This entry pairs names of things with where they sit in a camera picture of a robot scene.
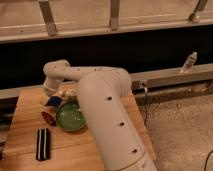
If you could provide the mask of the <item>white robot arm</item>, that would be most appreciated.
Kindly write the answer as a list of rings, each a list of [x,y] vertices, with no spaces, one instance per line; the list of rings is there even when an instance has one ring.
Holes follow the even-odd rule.
[[[77,100],[106,171],[158,171],[121,102],[132,81],[123,68],[72,67],[66,60],[44,65],[46,95],[64,80],[77,83]]]

